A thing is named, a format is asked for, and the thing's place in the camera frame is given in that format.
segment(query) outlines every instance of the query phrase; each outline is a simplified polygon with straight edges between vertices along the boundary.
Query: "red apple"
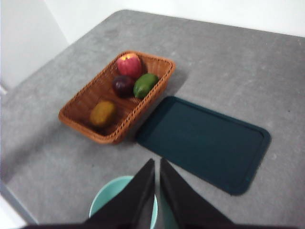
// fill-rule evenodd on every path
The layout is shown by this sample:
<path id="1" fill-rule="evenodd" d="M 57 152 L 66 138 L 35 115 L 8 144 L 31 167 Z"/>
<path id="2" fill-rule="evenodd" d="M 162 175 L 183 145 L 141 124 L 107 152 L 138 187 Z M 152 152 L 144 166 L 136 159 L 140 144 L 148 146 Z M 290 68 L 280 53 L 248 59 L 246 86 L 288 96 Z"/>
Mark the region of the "red apple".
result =
<path id="1" fill-rule="evenodd" d="M 116 61 L 116 65 L 121 75 L 127 75 L 133 79 L 138 79 L 142 75 L 141 61 L 135 53 L 121 56 Z"/>

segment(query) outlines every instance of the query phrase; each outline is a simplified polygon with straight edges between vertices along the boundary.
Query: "plastic tray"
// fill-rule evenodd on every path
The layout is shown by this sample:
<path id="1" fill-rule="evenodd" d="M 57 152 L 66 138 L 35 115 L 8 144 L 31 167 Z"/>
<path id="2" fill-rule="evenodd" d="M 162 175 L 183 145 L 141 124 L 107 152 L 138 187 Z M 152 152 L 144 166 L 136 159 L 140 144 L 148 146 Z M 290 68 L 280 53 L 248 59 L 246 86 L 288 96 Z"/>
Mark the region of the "plastic tray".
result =
<path id="1" fill-rule="evenodd" d="M 139 144 L 231 195 L 244 193 L 270 134 L 176 97 L 166 97 L 136 135 Z"/>

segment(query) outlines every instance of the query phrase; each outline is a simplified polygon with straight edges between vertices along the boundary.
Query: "brown basket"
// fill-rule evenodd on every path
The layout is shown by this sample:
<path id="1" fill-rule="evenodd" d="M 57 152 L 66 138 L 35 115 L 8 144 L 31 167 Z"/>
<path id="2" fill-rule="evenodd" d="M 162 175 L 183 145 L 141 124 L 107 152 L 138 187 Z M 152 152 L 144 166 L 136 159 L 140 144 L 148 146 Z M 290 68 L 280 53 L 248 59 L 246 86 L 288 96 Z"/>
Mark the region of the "brown basket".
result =
<path id="1" fill-rule="evenodd" d="M 159 78 L 158 83 L 142 100 L 135 97 L 119 98 L 112 89 L 112 80 L 118 75 L 116 61 L 130 52 L 139 56 L 144 72 L 153 73 Z M 165 90 L 174 70 L 175 63 L 169 59 L 137 51 L 122 52 L 67 102 L 58 117 L 66 125 L 98 143 L 119 143 L 149 105 Z M 90 124 L 89 116 L 91 110 L 102 100 L 114 102 L 118 112 L 111 126 L 96 129 Z"/>

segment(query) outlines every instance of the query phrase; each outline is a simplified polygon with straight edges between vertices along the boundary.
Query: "white wall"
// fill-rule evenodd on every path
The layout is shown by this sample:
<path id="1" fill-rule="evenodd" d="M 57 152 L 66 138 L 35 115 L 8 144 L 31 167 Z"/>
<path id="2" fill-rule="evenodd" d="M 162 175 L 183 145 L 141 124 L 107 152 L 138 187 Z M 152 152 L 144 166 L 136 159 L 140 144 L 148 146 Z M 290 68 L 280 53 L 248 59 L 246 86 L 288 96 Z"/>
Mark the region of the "white wall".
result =
<path id="1" fill-rule="evenodd" d="M 69 43 L 121 9 L 305 37 L 305 0 L 45 0 Z"/>
<path id="2" fill-rule="evenodd" d="M 68 45 L 44 1 L 1 1 L 1 85 L 7 90 Z"/>

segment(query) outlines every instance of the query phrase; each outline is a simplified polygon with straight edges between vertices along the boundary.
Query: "teal bowl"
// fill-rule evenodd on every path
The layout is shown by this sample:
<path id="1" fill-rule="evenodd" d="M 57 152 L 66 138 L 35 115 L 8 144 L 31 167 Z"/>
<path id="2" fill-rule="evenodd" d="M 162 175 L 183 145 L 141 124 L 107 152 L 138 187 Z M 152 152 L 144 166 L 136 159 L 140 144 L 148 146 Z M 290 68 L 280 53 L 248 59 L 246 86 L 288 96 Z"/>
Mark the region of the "teal bowl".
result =
<path id="1" fill-rule="evenodd" d="M 108 203 L 112 198 L 118 195 L 126 185 L 132 180 L 133 176 L 123 176 L 113 179 L 108 182 L 101 190 L 96 194 L 89 211 L 89 217 L 97 212 L 101 207 Z M 157 197 L 154 195 L 153 208 L 152 208 L 152 220 L 151 229 L 154 228 L 157 215 L 158 215 L 158 202 Z"/>

